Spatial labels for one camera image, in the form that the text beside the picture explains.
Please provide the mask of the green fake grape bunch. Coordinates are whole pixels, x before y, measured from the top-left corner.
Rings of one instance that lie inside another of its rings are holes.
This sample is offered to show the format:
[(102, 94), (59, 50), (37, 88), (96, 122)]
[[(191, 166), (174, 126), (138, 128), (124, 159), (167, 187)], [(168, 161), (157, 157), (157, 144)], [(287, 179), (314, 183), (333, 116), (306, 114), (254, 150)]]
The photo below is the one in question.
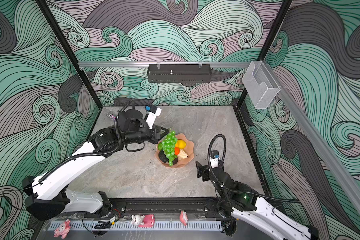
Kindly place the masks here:
[(174, 160), (177, 158), (175, 150), (177, 141), (176, 132), (170, 131), (164, 139), (158, 143), (158, 150), (164, 152), (170, 167), (173, 166)]

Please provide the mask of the yellow fake lemon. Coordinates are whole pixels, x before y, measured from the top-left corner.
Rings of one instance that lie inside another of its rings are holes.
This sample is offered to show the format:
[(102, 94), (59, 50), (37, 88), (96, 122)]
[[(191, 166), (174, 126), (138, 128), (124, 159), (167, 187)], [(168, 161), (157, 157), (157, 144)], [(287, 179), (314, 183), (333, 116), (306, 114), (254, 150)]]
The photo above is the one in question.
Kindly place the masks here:
[(184, 140), (178, 139), (175, 147), (179, 149), (184, 149), (187, 146), (187, 143)]

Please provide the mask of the dark fake avocado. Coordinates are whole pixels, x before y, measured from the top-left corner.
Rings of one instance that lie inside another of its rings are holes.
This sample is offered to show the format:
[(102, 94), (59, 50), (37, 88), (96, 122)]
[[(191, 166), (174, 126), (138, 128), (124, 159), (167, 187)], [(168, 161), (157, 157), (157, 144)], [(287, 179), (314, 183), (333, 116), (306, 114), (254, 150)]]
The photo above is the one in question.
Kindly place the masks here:
[(169, 161), (164, 151), (159, 152), (159, 160), (163, 163), (167, 163)]

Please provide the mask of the pale fake pear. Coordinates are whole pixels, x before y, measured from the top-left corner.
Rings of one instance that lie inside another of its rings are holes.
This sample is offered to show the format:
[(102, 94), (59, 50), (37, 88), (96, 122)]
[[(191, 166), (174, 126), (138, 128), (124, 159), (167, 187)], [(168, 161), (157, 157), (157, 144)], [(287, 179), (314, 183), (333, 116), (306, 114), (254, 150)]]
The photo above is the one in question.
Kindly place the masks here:
[(177, 157), (179, 160), (189, 158), (188, 154), (183, 149), (180, 149), (179, 153), (177, 154)]

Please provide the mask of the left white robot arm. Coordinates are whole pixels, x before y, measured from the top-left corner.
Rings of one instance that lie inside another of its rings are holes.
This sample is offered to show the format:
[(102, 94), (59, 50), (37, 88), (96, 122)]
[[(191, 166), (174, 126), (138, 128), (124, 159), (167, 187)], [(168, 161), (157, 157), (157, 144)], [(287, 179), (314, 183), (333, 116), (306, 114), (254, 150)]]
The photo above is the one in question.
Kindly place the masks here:
[(28, 196), (26, 211), (40, 221), (75, 212), (88, 213), (95, 218), (107, 217), (113, 206), (105, 192), (78, 193), (69, 190), (68, 185), (89, 168), (127, 149), (128, 145), (157, 144), (169, 133), (168, 129), (155, 125), (162, 112), (159, 107), (145, 106), (145, 110), (145, 115), (135, 108), (122, 109), (117, 115), (109, 114), (113, 126), (94, 133), (73, 156), (46, 173), (24, 178), (22, 185)]

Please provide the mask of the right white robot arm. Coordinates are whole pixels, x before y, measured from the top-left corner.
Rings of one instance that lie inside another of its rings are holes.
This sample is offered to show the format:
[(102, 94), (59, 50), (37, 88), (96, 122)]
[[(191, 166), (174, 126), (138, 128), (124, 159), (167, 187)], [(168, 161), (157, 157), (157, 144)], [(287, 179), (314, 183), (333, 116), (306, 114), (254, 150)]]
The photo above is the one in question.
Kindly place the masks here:
[(249, 186), (233, 181), (224, 168), (214, 168), (215, 176), (209, 166), (196, 162), (197, 177), (204, 182), (211, 181), (217, 194), (215, 210), (229, 218), (229, 233), (236, 231), (235, 220), (243, 221), (273, 240), (317, 240), (319, 230), (305, 226), (290, 219), (272, 206), (267, 199)]

